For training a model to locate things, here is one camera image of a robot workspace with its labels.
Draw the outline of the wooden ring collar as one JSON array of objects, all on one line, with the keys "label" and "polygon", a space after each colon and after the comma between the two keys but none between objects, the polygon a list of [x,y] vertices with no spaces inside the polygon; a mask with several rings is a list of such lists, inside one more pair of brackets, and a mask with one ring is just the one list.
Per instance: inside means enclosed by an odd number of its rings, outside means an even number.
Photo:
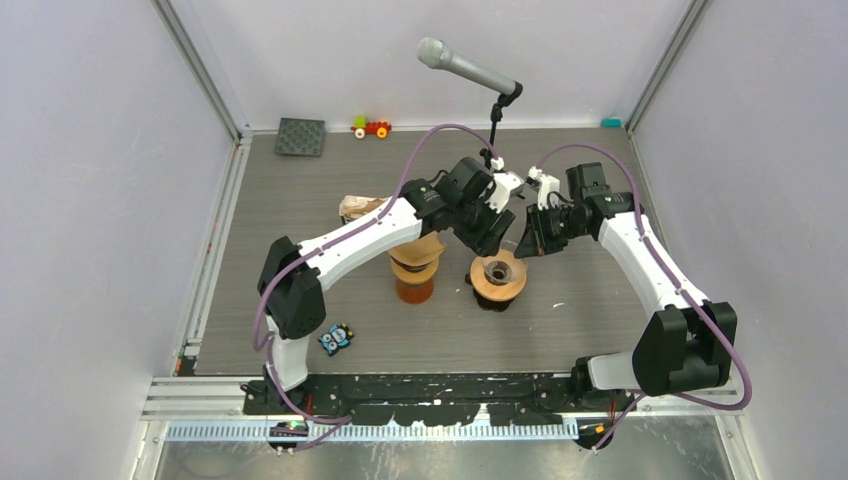
[{"label": "wooden ring collar", "polygon": [[527,266],[512,251],[500,249],[493,256],[476,257],[470,265],[468,279],[484,299],[506,302],[515,299],[524,289]]}]

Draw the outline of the brown plastic dripper with handle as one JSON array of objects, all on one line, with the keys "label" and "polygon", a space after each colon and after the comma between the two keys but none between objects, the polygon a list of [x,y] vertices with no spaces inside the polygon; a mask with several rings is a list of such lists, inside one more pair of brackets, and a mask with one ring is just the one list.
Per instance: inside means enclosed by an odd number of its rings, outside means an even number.
[{"label": "brown plastic dripper with handle", "polygon": [[521,294],[523,286],[516,282],[493,283],[485,274],[467,273],[464,281],[472,289],[477,305],[485,311],[504,312]]}]

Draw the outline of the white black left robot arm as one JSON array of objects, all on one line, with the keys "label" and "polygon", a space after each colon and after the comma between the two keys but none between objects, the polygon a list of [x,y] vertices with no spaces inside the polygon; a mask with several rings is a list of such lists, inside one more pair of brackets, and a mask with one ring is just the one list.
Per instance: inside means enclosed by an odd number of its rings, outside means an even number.
[{"label": "white black left robot arm", "polygon": [[444,230],[478,256],[495,255],[515,219],[507,204],[523,185],[514,172],[490,171],[465,157],[436,182],[406,181],[375,210],[332,232],[274,241],[257,286],[256,322],[269,333],[254,341],[255,349],[270,351],[270,403],[284,414],[305,405],[307,339],[324,322],[324,295],[337,281],[394,247]]}]

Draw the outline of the orange glass carafe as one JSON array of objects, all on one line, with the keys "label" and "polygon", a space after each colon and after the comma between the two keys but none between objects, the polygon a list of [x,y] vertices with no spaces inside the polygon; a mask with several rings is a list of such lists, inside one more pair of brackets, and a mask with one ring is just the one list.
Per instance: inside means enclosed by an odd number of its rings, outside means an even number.
[{"label": "orange glass carafe", "polygon": [[418,284],[410,284],[401,280],[395,282],[395,291],[398,298],[411,305],[426,302],[432,296],[433,290],[434,282],[432,279]]}]

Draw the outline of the brown paper coffee filter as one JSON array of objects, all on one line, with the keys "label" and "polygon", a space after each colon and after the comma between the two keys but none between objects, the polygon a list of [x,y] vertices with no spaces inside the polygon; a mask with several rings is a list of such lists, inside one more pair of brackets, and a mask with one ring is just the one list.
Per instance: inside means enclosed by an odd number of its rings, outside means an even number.
[{"label": "brown paper coffee filter", "polygon": [[434,262],[444,250],[445,245],[440,241],[438,233],[430,232],[419,239],[393,247],[388,253],[400,265],[419,268]]}]

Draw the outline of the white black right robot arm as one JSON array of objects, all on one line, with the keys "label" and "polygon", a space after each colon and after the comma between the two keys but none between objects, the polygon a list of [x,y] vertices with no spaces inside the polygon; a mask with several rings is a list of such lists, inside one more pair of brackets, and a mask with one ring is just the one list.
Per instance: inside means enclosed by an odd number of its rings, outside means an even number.
[{"label": "white black right robot arm", "polygon": [[649,396],[683,394],[727,383],[730,354],[719,341],[735,337],[737,316],[726,302],[712,302],[686,280],[650,229],[631,192],[616,192],[599,163],[567,170],[569,195],[557,178],[530,169],[528,185],[537,201],[527,208],[518,258],[562,251],[570,241],[590,237],[617,262],[636,292],[647,326],[630,351],[583,357],[572,372],[571,397],[596,410],[611,390],[640,390]]}]

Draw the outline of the clear glass dripper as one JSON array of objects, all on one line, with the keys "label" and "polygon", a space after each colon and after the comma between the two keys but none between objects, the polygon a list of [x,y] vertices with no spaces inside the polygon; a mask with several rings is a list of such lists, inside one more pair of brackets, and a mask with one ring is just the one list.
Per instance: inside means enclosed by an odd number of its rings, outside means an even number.
[{"label": "clear glass dripper", "polygon": [[481,260],[485,280],[492,285],[507,285],[517,280],[512,265],[503,259],[485,257]]}]

